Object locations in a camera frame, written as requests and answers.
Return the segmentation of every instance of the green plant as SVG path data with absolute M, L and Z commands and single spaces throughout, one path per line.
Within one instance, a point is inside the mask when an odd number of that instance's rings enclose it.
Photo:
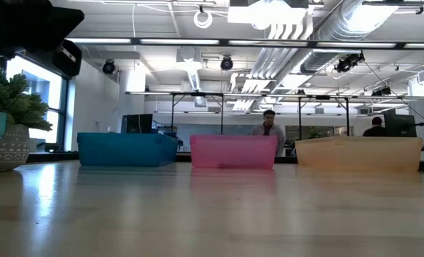
M 42 102 L 40 95 L 27 94 L 28 89 L 25 75 L 7 80 L 5 70 L 0 69 L 0 112 L 7 114 L 8 124 L 50 131 L 52 125 L 43 118 L 49 105 Z

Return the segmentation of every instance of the security camera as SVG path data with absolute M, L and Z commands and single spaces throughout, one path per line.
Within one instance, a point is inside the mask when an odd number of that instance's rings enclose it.
M 105 74 L 111 75 L 116 73 L 117 68 L 115 67 L 114 60 L 106 60 L 106 63 L 103 66 L 103 72 Z
M 233 68 L 233 61 L 230 56 L 224 56 L 221 61 L 220 68 L 224 71 L 229 71 Z

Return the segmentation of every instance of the ceiling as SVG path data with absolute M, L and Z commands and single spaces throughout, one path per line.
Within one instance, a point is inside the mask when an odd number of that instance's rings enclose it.
M 108 5 L 98 2 L 73 2 L 51 0 L 54 6 L 82 10 L 86 18 L 71 33 L 71 37 L 133 37 L 133 6 Z M 339 2 L 323 0 L 325 6 L 313 13 L 314 26 Z M 216 1 L 214 11 L 226 11 L 229 0 Z M 180 38 L 217 38 L 217 39 L 264 39 L 269 30 L 259 31 L 250 24 L 230 24 L 227 18 L 213 15 L 213 23 L 207 29 L 198 28 L 193 22 L 195 12 L 176 12 L 173 17 L 168 6 L 154 6 L 163 11 L 155 11 L 143 6 L 134 7 L 134 31 L 136 37 L 180 37 Z M 173 6 L 174 11 L 196 10 L 195 6 Z M 416 11 L 416 8 L 400 8 L 398 11 Z M 424 14 L 393 14 L 383 25 L 370 33 L 365 40 L 373 41 L 424 41 Z M 84 48 L 84 58 L 101 66 L 107 56 L 117 52 L 138 52 L 140 60 L 151 70 L 146 83 L 149 87 L 162 89 L 163 85 L 179 85 L 187 79 L 187 73 L 175 67 L 177 46 L 89 46 Z M 253 68 L 261 48 L 203 47 L 201 57 L 204 69 L 198 75 L 202 81 L 229 81 L 231 74 Z M 397 94 L 407 91 L 407 78 L 424 69 L 424 51 L 364 51 L 366 62 L 351 70 L 350 73 L 337 74 L 333 65 L 327 66 L 308 82 L 308 94 L 359 94 L 366 86 L 390 78 L 391 86 Z M 233 59 L 235 71 L 221 71 L 223 56 Z M 116 59 L 121 69 L 132 69 L 135 60 Z

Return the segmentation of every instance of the white ceiling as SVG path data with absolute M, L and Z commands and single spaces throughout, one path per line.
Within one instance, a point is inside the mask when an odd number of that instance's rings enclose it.
M 71 33 L 70 36 L 96 36 L 96 37 L 132 37 L 133 25 L 131 19 L 132 6 L 105 5 L 101 3 L 77 3 L 68 0 L 51 0 L 54 6 L 62 6 L 82 10 L 86 18 Z M 216 1 L 216 10 L 226 11 L 227 0 Z M 314 22 L 318 22 L 339 0 L 324 0 L 325 7 L 314 13 Z M 167 6 L 155 6 L 157 9 L 168 10 Z M 194 10 L 194 6 L 174 6 L 174 10 Z M 134 10 L 134 28 L 137 37 L 176 37 L 182 38 L 223 38 L 223 39 L 256 39 L 265 38 L 264 31 L 253 29 L 248 24 L 229 24 L 226 18 L 213 16 L 213 23 L 207 29 L 200 29 L 193 23 L 194 12 L 175 13 L 175 22 L 178 24 L 179 35 L 176 35 L 173 19 L 169 13 L 154 11 L 142 6 Z M 374 41 L 424 41 L 424 14 L 393 14 L 379 29 L 369 34 L 367 40 Z M 89 51 L 115 52 L 137 51 L 141 58 L 154 70 L 153 76 L 147 77 L 147 84 L 180 84 L 185 79 L 186 72 L 170 69 L 174 67 L 176 50 L 178 47 L 160 46 L 100 46 L 89 47 Z M 258 58 L 261 49 L 251 48 L 201 48 L 203 59 L 208 59 L 208 69 L 199 71 L 202 80 L 229 81 L 231 72 L 220 71 L 220 59 L 223 55 L 231 55 L 234 61 L 234 69 L 251 69 L 254 61 Z M 413 76 L 413 73 L 396 71 L 393 63 L 413 64 L 401 66 L 401 69 L 422 69 L 419 65 L 424 64 L 424 51 L 364 51 L 366 61 L 372 63 L 371 67 L 381 79 L 392 77 L 393 89 L 403 93 L 406 91 L 407 81 L 405 78 Z M 102 64 L 104 59 L 92 56 L 95 64 Z M 133 60 L 116 60 L 121 68 L 130 68 Z M 324 94 L 337 91 L 338 87 L 347 94 L 358 92 L 365 86 L 377 83 L 380 79 L 372 73 L 366 65 L 355 67 L 353 74 L 345 74 L 338 80 L 334 71 L 331 76 L 331 67 L 325 72 L 327 76 L 314 76 L 309 82 L 312 86 L 306 89 L 312 94 Z

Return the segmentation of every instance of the computer monitor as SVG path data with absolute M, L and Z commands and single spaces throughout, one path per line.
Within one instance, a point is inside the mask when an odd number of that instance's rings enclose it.
M 123 115 L 121 133 L 151 133 L 153 114 Z
M 385 113 L 384 118 L 388 136 L 417 137 L 415 117 L 413 115 Z

